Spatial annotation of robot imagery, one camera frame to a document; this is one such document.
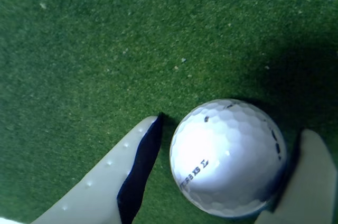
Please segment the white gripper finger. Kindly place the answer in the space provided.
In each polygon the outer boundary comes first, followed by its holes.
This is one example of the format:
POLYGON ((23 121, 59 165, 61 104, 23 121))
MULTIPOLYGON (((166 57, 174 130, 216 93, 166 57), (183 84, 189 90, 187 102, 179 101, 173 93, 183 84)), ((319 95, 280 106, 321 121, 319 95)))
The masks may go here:
POLYGON ((333 223, 337 168, 320 135, 305 129, 299 137, 299 159, 273 211, 262 211, 255 223, 333 223))
POLYGON ((34 223, 132 223, 161 146, 163 114, 131 129, 34 223))

